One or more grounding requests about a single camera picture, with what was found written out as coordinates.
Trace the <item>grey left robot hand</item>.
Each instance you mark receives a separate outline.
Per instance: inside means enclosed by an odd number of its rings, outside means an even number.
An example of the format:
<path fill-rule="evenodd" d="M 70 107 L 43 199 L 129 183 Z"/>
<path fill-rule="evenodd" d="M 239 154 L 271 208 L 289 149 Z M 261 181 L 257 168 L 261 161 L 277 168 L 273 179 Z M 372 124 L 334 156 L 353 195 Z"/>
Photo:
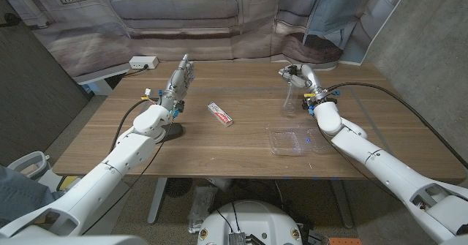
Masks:
<path fill-rule="evenodd" d="M 194 79 L 194 62 L 189 60 L 186 53 L 180 61 L 178 68 L 173 72 L 162 93 L 160 105 L 168 110 L 172 110 L 187 93 L 187 90 Z"/>

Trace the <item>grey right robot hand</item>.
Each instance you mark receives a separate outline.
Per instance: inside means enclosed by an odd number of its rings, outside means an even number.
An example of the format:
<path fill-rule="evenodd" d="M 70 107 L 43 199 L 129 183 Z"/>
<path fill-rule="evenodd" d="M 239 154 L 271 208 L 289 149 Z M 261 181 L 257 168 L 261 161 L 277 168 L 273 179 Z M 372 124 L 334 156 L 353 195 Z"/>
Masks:
<path fill-rule="evenodd" d="M 316 100 L 326 98 L 327 90 L 322 87 L 315 71 L 306 64 L 291 64 L 281 68 L 279 74 L 291 82 L 296 88 L 306 88 L 310 94 L 314 94 Z"/>

